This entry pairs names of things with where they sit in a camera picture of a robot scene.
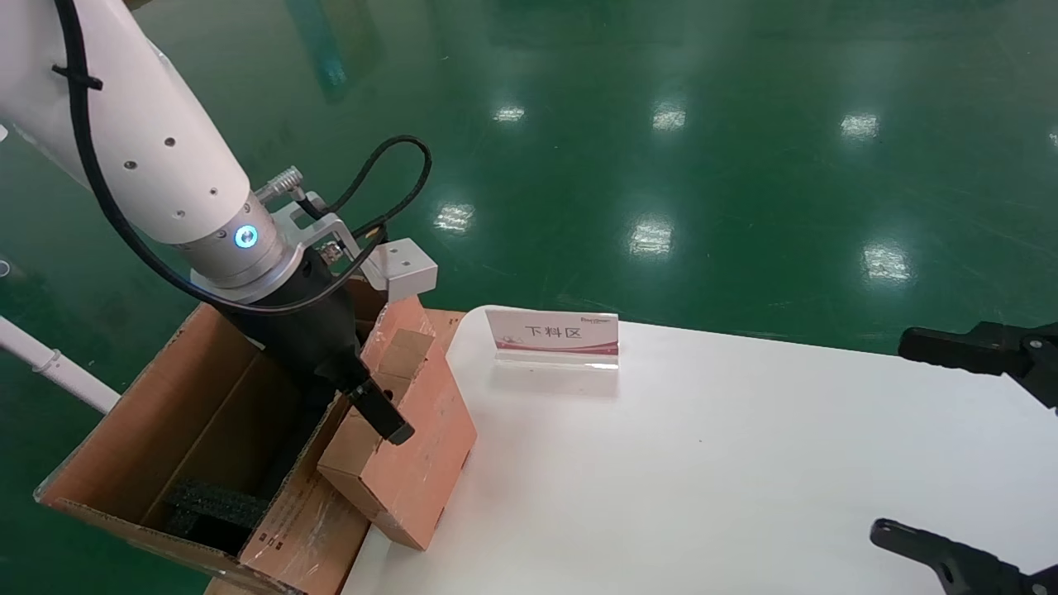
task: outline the black clamp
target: black clamp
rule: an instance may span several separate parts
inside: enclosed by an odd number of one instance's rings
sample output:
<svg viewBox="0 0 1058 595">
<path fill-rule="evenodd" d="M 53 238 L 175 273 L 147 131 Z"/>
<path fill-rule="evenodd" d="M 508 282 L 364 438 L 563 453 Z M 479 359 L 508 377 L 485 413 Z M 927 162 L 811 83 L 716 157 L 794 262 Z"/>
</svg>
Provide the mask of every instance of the black clamp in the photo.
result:
<svg viewBox="0 0 1058 595">
<path fill-rule="evenodd" d="M 70 79 L 72 83 L 80 85 L 81 87 L 87 87 L 96 91 L 103 90 L 103 82 L 88 73 L 73 72 L 59 65 L 52 65 L 52 72 L 56 72 Z"/>
<path fill-rule="evenodd" d="M 965 369 L 974 374 L 1008 375 L 1047 409 L 1058 407 L 1058 324 L 1035 328 L 995 322 L 978 323 L 957 335 L 909 328 L 897 354 L 905 359 Z"/>
<path fill-rule="evenodd" d="M 332 354 L 316 374 L 329 380 L 349 399 L 360 415 L 386 440 L 400 445 L 415 434 L 415 428 L 394 405 L 393 395 L 383 391 L 352 345 Z"/>
<path fill-rule="evenodd" d="M 1058 565 L 1024 575 L 987 552 L 889 519 L 874 522 L 871 542 L 931 567 L 947 595 L 1058 594 Z"/>
</svg>

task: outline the cardboard box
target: cardboard box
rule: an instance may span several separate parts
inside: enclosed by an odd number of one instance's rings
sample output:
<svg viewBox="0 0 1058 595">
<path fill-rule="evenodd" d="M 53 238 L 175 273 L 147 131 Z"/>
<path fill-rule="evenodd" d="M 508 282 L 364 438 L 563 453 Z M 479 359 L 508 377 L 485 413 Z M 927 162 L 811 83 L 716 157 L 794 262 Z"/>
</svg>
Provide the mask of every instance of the cardboard box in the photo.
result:
<svg viewBox="0 0 1058 595">
<path fill-rule="evenodd" d="M 373 319 L 381 299 L 358 292 L 357 305 Z M 172 512 L 165 494 L 181 480 L 241 492 L 264 481 L 297 425 L 302 398 L 234 326 L 200 306 L 34 497 L 250 593 L 333 594 L 369 526 L 316 471 L 349 409 L 343 397 L 321 408 L 304 448 L 291 451 L 289 472 L 276 479 L 277 491 L 241 546 L 224 552 L 162 530 Z"/>
<path fill-rule="evenodd" d="M 350 410 L 320 457 L 320 472 L 394 541 L 425 549 L 477 438 L 444 353 L 461 317 L 431 317 L 417 298 L 390 304 L 361 358 L 415 428 L 383 441 Z"/>
</svg>

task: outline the printed sign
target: printed sign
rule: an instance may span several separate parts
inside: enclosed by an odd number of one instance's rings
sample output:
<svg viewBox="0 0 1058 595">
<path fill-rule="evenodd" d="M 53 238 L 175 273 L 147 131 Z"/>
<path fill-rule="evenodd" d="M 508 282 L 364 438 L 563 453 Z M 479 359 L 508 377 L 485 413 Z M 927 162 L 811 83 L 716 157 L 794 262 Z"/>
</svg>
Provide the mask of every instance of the printed sign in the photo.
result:
<svg viewBox="0 0 1058 595">
<path fill-rule="evenodd" d="M 617 314 L 486 310 L 497 349 L 617 355 Z"/>
</svg>

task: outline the black cable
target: black cable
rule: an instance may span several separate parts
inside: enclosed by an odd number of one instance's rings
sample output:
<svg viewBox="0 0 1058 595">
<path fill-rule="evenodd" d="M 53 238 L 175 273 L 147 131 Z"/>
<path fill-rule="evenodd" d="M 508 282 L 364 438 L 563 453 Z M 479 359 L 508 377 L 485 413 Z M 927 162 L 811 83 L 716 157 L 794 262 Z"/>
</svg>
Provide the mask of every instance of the black cable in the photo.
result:
<svg viewBox="0 0 1058 595">
<path fill-rule="evenodd" d="M 400 213 L 408 204 L 411 204 L 412 201 L 415 200 L 417 196 L 419 196 L 419 193 L 422 192 L 422 186 L 426 184 L 426 178 L 430 177 L 430 170 L 434 166 L 434 158 L 430 154 L 430 147 L 427 147 L 426 143 L 422 142 L 422 140 L 413 137 L 411 134 L 401 134 L 399 137 L 393 137 L 391 139 L 383 141 L 382 144 L 379 145 L 373 152 L 371 152 L 371 156 L 368 157 L 367 161 L 364 162 L 364 165 L 360 168 L 360 173 L 357 174 L 357 177 L 352 180 L 352 183 L 349 184 L 349 187 L 346 188 L 344 193 L 342 193 L 342 196 L 340 196 L 338 200 L 334 201 L 333 204 L 328 205 L 324 210 L 324 213 L 325 214 L 336 213 L 339 209 L 345 206 L 345 203 L 349 202 L 349 199 L 352 198 L 352 195 L 358 190 L 360 190 L 360 185 L 363 184 L 364 180 L 367 179 L 367 175 L 371 172 L 371 167 L 373 167 L 375 162 L 378 161 L 380 157 L 382 157 L 382 154 L 386 152 L 386 150 L 388 150 L 390 147 L 399 145 L 401 143 L 413 144 L 419 147 L 419 150 L 422 151 L 422 172 L 419 173 L 419 179 L 416 180 L 415 185 L 412 186 L 412 191 L 407 193 L 407 196 L 401 199 L 401 201 L 395 204 L 389 211 L 386 211 L 384 214 L 379 215 L 378 217 L 371 219 L 370 221 L 353 230 L 352 237 L 359 238 L 364 234 L 366 234 L 367 232 L 369 232 L 370 230 L 388 222 L 390 219 L 397 216 L 398 213 Z"/>
<path fill-rule="evenodd" d="M 55 8 L 58 12 L 59 23 L 62 28 L 62 40 L 66 43 L 67 55 L 67 66 L 65 68 L 59 67 L 59 70 L 56 70 L 56 72 L 66 76 L 69 84 L 70 120 L 73 124 L 73 133 L 77 145 L 77 155 L 80 158 L 81 167 L 85 169 L 85 177 L 87 178 L 92 192 L 95 194 L 95 199 L 99 203 L 99 209 L 103 211 L 107 221 L 110 222 L 110 226 L 115 232 L 117 232 L 117 235 L 121 236 L 125 244 L 136 254 L 136 256 L 140 257 L 141 260 L 143 260 L 145 265 L 150 267 L 152 271 L 158 273 L 159 276 L 164 278 L 170 285 L 191 298 L 195 298 L 196 300 L 227 312 L 256 315 L 291 314 L 317 304 L 334 291 L 338 291 L 339 288 L 343 287 L 345 282 L 348 281 L 349 277 L 352 276 L 352 274 L 364 264 L 364 262 L 367 260 L 367 257 L 370 256 L 371 252 L 373 252 L 375 249 L 382 242 L 382 239 L 386 237 L 385 220 L 368 226 L 369 229 L 366 230 L 363 227 L 359 228 L 358 231 L 361 233 L 354 237 L 366 235 L 371 229 L 378 230 L 378 233 L 376 234 L 376 237 L 368 242 L 364 250 L 352 259 L 349 267 L 343 271 L 342 274 L 335 277 L 330 285 L 320 292 L 320 294 L 298 300 L 293 304 L 287 304 L 284 306 L 252 306 L 225 300 L 197 287 L 175 272 L 157 255 L 154 255 L 154 253 L 150 251 L 150 248 L 147 247 L 143 239 L 140 238 L 139 234 L 136 234 L 135 230 L 128 222 L 128 219 L 125 218 L 121 208 L 117 206 L 113 195 L 110 194 L 110 187 L 107 185 L 106 179 L 103 176 L 103 169 L 99 167 L 99 161 L 95 154 L 95 145 L 92 142 L 92 128 L 88 109 L 89 89 L 101 90 L 103 88 L 103 83 L 97 78 L 92 77 L 88 72 L 88 57 L 85 53 L 84 32 L 81 31 L 80 19 L 77 17 L 77 8 L 74 5 L 73 0 L 54 0 L 54 2 Z M 430 149 L 426 148 L 425 145 L 422 145 L 420 148 L 423 149 L 428 161 Z M 420 183 L 418 183 L 416 188 L 413 191 L 414 195 L 417 195 L 418 192 L 422 190 L 422 184 L 425 183 L 425 175 L 428 175 L 430 167 L 424 167 L 423 172 L 424 174 L 419 177 Z M 362 168 L 361 175 L 358 176 L 358 179 L 353 181 L 352 185 L 350 185 L 350 191 L 346 191 L 349 196 L 355 192 L 360 183 L 363 182 L 362 178 L 365 176 L 366 172 Z M 411 199 L 415 198 L 414 195 L 409 195 Z M 398 203 L 399 209 L 397 209 L 396 212 L 399 212 L 406 206 L 406 203 L 411 202 L 411 199 L 405 197 L 401 203 Z"/>
</svg>

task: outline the white pipe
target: white pipe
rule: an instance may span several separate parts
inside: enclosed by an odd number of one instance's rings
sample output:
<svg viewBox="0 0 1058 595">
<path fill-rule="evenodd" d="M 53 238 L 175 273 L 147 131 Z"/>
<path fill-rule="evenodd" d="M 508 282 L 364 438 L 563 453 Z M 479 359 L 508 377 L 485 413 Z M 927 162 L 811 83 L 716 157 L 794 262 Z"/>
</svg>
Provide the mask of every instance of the white pipe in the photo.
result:
<svg viewBox="0 0 1058 595">
<path fill-rule="evenodd" d="M 11 351 L 33 366 L 33 372 L 103 413 L 110 411 L 121 398 L 110 386 L 70 361 L 58 349 L 48 347 L 3 317 L 0 317 L 0 348 Z"/>
</svg>

